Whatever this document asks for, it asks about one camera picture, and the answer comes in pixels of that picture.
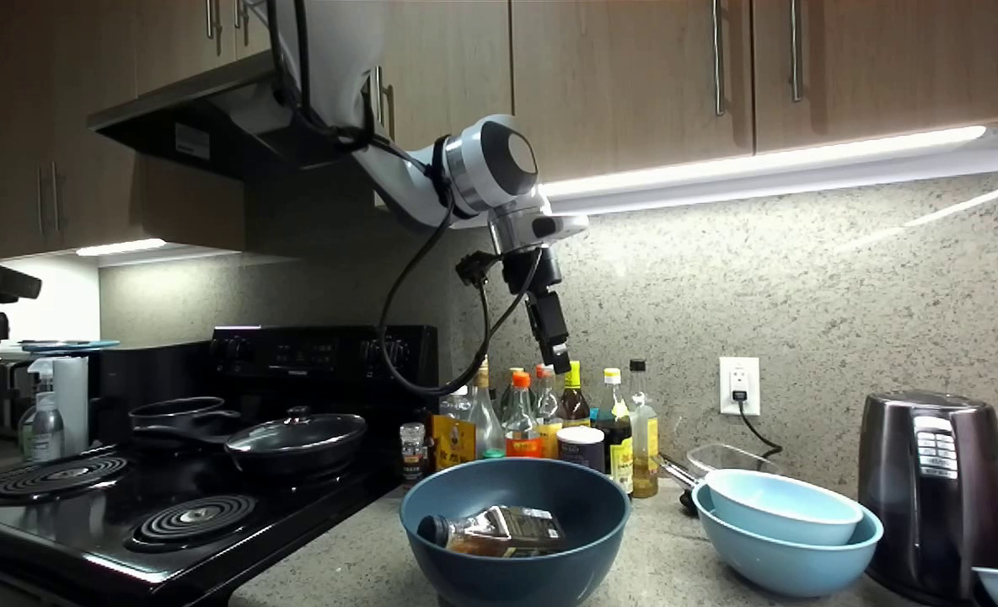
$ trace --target backsplash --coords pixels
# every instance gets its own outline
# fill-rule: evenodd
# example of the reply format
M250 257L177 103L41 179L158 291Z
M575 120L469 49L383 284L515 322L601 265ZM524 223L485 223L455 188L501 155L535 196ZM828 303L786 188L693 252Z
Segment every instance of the backsplash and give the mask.
M320 182L328 196L256 188L253 252L106 269L106 339L168 346L219 322L374 323L423 235L370 212L360 175L310 179ZM442 329L448 374L478 339L475 297L452 265L481 244L452 235L395 309L395 322ZM586 389L601 394L603 366L648 357L664 452L758 449L716 412L723 356L761 357L758 430L783 442L791 472L842 493L856 493L871 391L940 389L998 409L998 175L601 216L552 252ZM511 302L501 274L490 294L492 310ZM520 310L492 367L532 362Z

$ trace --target electrical outlet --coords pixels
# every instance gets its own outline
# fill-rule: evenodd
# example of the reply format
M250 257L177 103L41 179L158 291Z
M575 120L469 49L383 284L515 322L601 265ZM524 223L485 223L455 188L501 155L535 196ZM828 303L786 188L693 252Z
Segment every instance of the electrical outlet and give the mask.
M744 391L744 416L761 416L758 357L723 357L723 416L738 416L731 391Z

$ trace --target wooden cabinet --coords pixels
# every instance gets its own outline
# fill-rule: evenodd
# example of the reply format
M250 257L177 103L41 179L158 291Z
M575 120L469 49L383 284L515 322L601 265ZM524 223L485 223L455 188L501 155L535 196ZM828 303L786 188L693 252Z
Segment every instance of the wooden cabinet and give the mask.
M163 170L87 128L140 92L140 13L117 8L0 0L0 257L135 235L243 244L240 182Z
M50 212L50 4L0 4L0 252L44 251Z
M425 149L481 116L511 116L506 0L395 0L374 89L385 137Z
M548 175L749 153L744 35L725 0L514 0L515 116Z
M548 179L998 120L974 0L514 0Z
M756 149L998 120L998 4L758 0Z
M154 92L190 75L261 54L269 35L256 0L143 0L117 8L135 31L135 89Z

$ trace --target range hood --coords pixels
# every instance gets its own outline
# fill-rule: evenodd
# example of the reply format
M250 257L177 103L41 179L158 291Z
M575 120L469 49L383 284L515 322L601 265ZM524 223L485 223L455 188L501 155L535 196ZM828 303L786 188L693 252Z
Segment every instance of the range hood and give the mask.
M274 54L253 54L98 112L87 125L143 155L250 179L269 162L320 170L335 143L298 128L279 108Z

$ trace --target frying pan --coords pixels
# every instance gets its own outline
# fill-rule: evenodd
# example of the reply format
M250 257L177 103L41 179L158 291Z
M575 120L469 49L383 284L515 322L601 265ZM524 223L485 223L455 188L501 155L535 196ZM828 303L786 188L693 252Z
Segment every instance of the frying pan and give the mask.
M290 416L253 424L227 438L227 456L248 476L325 476L342 472L360 449L367 423L360 416Z
M129 442L143 452L215 452L243 430L215 394L165 400L129 412Z

